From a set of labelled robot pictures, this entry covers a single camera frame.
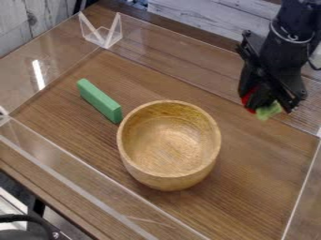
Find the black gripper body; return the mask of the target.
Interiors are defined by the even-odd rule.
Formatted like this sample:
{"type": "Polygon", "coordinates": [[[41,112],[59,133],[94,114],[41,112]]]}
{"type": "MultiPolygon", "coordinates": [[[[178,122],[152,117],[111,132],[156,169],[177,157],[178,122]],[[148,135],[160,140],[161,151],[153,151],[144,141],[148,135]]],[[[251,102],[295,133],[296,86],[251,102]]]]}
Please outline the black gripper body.
{"type": "Polygon", "coordinates": [[[291,113],[308,97],[301,68],[308,62],[308,43],[283,39],[273,32],[261,37],[251,30],[243,33],[237,52],[257,71],[259,82],[267,83],[283,110],[291,113]]]}

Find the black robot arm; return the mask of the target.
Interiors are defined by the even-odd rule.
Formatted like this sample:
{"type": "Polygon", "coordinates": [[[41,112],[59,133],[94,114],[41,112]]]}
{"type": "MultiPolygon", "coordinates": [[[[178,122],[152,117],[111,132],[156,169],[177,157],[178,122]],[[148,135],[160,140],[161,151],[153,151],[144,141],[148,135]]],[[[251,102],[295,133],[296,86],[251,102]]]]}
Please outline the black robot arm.
{"type": "Polygon", "coordinates": [[[236,50],[244,60],[239,96],[251,113],[273,104],[291,113],[308,98],[303,67],[319,70],[312,61],[321,44],[321,0],[283,0],[271,20],[269,33],[243,33],[236,50]]]}

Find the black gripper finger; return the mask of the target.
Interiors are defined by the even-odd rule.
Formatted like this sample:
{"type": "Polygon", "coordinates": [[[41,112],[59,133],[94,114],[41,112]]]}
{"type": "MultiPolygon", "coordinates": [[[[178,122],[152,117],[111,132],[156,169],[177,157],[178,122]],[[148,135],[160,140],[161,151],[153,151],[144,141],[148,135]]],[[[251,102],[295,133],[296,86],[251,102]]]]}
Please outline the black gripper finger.
{"type": "Polygon", "coordinates": [[[241,71],[239,84],[239,95],[243,98],[247,94],[253,93],[259,87],[259,75],[256,67],[251,62],[245,63],[241,71]]]}
{"type": "Polygon", "coordinates": [[[273,101],[275,95],[272,87],[265,82],[260,82],[257,90],[251,93],[249,108],[256,111],[261,107],[271,106],[273,101]]]}

